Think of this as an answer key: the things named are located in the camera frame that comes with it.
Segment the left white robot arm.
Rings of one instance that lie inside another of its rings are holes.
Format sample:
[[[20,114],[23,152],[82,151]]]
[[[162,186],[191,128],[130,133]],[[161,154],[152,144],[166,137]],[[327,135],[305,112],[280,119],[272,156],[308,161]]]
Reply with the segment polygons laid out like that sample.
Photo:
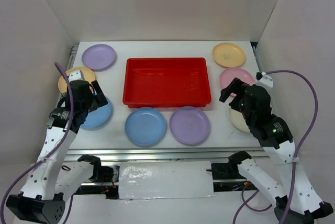
[[[27,172],[25,185],[18,194],[6,193],[3,207],[18,219],[35,223],[59,223],[65,203],[80,185],[103,177],[100,158],[82,155],[66,175],[59,178],[65,156],[88,113],[108,101],[98,81],[71,81],[66,95],[50,113],[46,139],[36,164]]]

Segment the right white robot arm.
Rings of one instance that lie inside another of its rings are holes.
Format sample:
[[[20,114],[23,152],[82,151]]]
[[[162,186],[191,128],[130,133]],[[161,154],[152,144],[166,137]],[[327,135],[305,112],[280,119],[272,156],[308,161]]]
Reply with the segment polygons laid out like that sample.
[[[275,206],[280,223],[314,223],[334,212],[330,203],[323,201],[311,185],[298,157],[296,146],[287,123],[272,113],[264,78],[249,85],[238,78],[221,90],[220,101],[230,94],[234,99],[231,109],[242,114],[251,134],[270,157],[280,176],[280,182],[259,168],[253,158],[239,151],[228,158],[228,172],[232,177],[245,177]]]

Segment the pink plate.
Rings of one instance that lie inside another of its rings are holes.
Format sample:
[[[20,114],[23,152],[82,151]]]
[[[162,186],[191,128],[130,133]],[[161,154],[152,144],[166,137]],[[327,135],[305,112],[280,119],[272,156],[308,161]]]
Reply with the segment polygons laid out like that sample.
[[[256,82],[252,74],[242,68],[227,68],[220,75],[220,87],[222,89],[226,88],[234,78],[238,78],[249,85]]]

